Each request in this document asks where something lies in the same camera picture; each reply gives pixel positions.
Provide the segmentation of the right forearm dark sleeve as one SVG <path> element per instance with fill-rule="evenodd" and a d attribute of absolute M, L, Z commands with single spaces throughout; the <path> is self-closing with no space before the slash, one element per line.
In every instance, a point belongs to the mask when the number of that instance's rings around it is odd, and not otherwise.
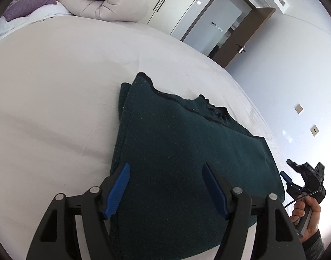
<path fill-rule="evenodd" d="M 307 260 L 319 260 L 321 259 L 325 246 L 322 241 L 320 231 L 312 235 L 308 240 L 302 243 L 303 250 L 305 252 L 305 257 Z"/>

